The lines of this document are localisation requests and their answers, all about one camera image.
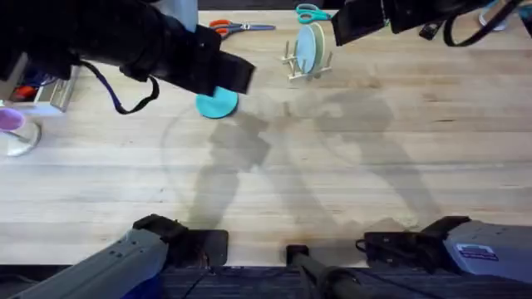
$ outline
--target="wooden table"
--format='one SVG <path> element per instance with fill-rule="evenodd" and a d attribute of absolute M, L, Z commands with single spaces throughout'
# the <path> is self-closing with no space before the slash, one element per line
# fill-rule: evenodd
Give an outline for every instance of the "wooden table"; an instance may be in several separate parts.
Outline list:
<path fill-rule="evenodd" d="M 477 30 L 457 22 L 457 39 Z M 82 72 L 62 118 L 29 155 L 0 164 L 0 264 L 74 263 L 158 213 L 230 231 L 229 264 L 279 265 L 306 243 L 324 262 L 363 257 L 368 230 L 421 229 L 444 215 L 532 224 L 532 41 L 516 17 L 469 48 L 389 29 L 335 53 L 332 73 L 289 83 L 279 61 L 294 12 L 202 12 L 274 24 L 223 48 L 257 71 L 239 112 L 208 120 L 195 95 L 161 84 L 115 113 Z M 125 106 L 150 84 L 101 66 Z"/>

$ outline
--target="dish rack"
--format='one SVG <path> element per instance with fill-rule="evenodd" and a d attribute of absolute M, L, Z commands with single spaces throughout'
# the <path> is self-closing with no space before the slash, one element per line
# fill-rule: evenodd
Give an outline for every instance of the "dish rack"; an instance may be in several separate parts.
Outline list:
<path fill-rule="evenodd" d="M 296 57 L 296 51 L 298 50 L 298 41 L 295 42 L 293 51 L 291 53 L 289 53 L 289 48 L 290 41 L 286 41 L 286 45 L 284 47 L 284 56 L 281 57 L 281 62 L 285 65 L 289 65 L 290 67 L 290 73 L 288 74 L 289 81 L 296 80 L 299 78 L 307 78 L 307 80 L 312 80 L 312 78 L 319 79 L 323 73 L 332 70 L 331 61 L 333 60 L 333 53 L 331 51 L 329 52 L 329 56 L 325 64 L 318 66 L 317 70 L 314 67 L 310 72 L 303 73 L 303 71 L 298 65 L 298 58 Z M 303 60 L 303 69 L 305 68 L 306 62 L 306 60 Z"/>

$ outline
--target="cable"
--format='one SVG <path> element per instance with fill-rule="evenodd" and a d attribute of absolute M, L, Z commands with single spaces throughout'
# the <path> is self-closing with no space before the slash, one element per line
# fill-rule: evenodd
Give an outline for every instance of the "cable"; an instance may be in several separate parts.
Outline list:
<path fill-rule="evenodd" d="M 84 66 L 88 68 L 92 73 L 98 78 L 98 80 L 103 84 L 103 86 L 107 89 L 109 92 L 109 95 L 111 96 L 111 99 L 113 100 L 113 105 L 115 106 L 116 112 L 122 114 L 122 115 L 129 115 L 132 113 L 135 113 L 139 110 L 142 110 L 144 107 L 148 105 L 151 101 L 157 99 L 159 97 L 159 84 L 157 83 L 157 80 L 153 76 L 148 76 L 148 79 L 151 81 L 152 90 L 151 95 L 147 96 L 146 98 L 140 100 L 140 102 L 131 110 L 125 110 L 124 107 L 122 107 L 122 103 L 120 103 L 120 100 L 118 99 L 118 96 L 116 96 L 115 91 L 113 91 L 113 88 L 111 87 L 111 84 L 107 81 L 107 79 L 101 74 L 101 72 L 98 70 L 97 67 L 93 66 L 88 61 L 79 61 L 79 64 L 81 66 Z"/>
<path fill-rule="evenodd" d="M 364 275 L 366 275 L 368 277 L 371 277 L 373 279 L 376 279 L 376 280 L 378 280 L 380 282 L 388 283 L 388 284 L 391 284 L 393 286 L 400 287 L 402 289 L 408 290 L 410 292 L 415 292 L 417 294 L 423 295 L 425 297 L 429 297 L 429 298 L 432 298 L 432 299 L 445 299 L 444 297 L 440 297 L 440 296 L 434 295 L 434 294 L 429 293 L 429 292 L 422 291 L 422 290 L 414 288 L 414 287 L 403 285 L 403 284 L 401 284 L 399 282 L 394 282 L 394 281 L 389 280 L 387 278 L 381 277 L 378 274 L 373 274 L 373 273 L 370 273 L 370 272 L 366 272 L 366 271 L 364 271 L 362 269 L 353 268 L 352 270 L 355 271 L 355 272 L 362 273 L 362 274 L 364 274 Z"/>
<path fill-rule="evenodd" d="M 358 251 L 362 253 L 366 253 L 366 249 L 361 247 L 360 244 L 366 244 L 366 240 L 358 239 L 357 241 L 355 241 L 355 247 L 358 249 Z"/>
<path fill-rule="evenodd" d="M 210 270 L 207 270 L 203 274 L 201 274 L 201 276 L 196 279 L 196 281 L 189 287 L 189 289 L 186 290 L 185 294 L 181 297 L 181 299 L 186 299 L 186 297 L 190 295 L 190 293 L 196 288 L 198 283 L 200 283 L 207 276 L 207 274 L 209 274 L 209 272 Z"/>
<path fill-rule="evenodd" d="M 449 47 L 468 47 L 486 35 L 491 33 L 501 22 L 503 22 L 524 0 L 509 0 L 506 5 L 500 9 L 500 11 L 487 23 L 483 26 L 478 32 L 473 34 L 470 38 L 466 39 L 463 42 L 455 43 L 452 37 L 452 28 L 453 23 L 456 20 L 456 17 L 450 17 L 443 29 L 443 39 L 447 46 Z"/>
<path fill-rule="evenodd" d="M 222 273 L 221 271 L 217 271 L 215 268 L 213 269 L 213 273 L 215 275 L 218 275 L 218 276 L 221 276 L 221 277 L 227 277 L 227 278 L 243 278 L 243 279 L 259 279 L 259 280 L 262 280 L 262 279 L 272 279 L 272 278 L 275 278 L 275 277 L 281 277 L 282 275 L 286 274 L 286 273 L 289 273 L 291 272 L 291 269 L 287 268 L 287 267 L 284 267 L 282 270 L 278 271 L 278 272 L 275 272 L 274 274 L 271 274 L 271 275 L 267 275 L 267 276 L 264 276 L 264 275 L 258 275 L 256 277 L 251 277 L 251 276 L 245 276 L 245 275 L 242 275 L 242 274 L 237 274 L 237 275 L 228 275 L 228 274 L 224 274 Z"/>
<path fill-rule="evenodd" d="M 0 274 L 0 281 L 1 280 L 8 280 L 8 279 L 17 279 L 21 282 L 25 282 L 25 283 L 39 283 L 39 281 L 37 280 L 34 280 L 34 279 L 31 279 L 31 278 L 28 278 L 28 277 L 25 277 L 23 275 L 19 275 L 19 274 Z"/>

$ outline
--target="purple cup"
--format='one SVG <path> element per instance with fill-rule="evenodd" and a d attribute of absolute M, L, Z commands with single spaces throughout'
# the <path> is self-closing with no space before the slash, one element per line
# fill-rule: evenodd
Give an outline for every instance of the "purple cup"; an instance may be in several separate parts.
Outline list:
<path fill-rule="evenodd" d="M 24 114 L 11 108 L 0 108 L 0 130 L 12 131 L 20 129 L 26 119 Z"/>

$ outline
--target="white object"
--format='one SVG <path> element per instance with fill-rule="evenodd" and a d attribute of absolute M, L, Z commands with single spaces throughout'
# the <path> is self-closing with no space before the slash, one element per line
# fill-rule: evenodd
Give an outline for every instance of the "white object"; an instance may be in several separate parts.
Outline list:
<path fill-rule="evenodd" d="M 487 7 L 484 7 L 480 11 L 479 15 L 479 22 L 482 26 L 485 26 L 485 24 L 488 23 L 489 20 L 491 20 L 499 11 L 500 9 L 505 5 L 505 2 L 501 0 L 496 0 L 492 2 Z M 497 27 L 493 29 L 494 32 L 500 32 L 505 30 L 508 27 L 508 21 L 504 20 L 501 22 Z"/>

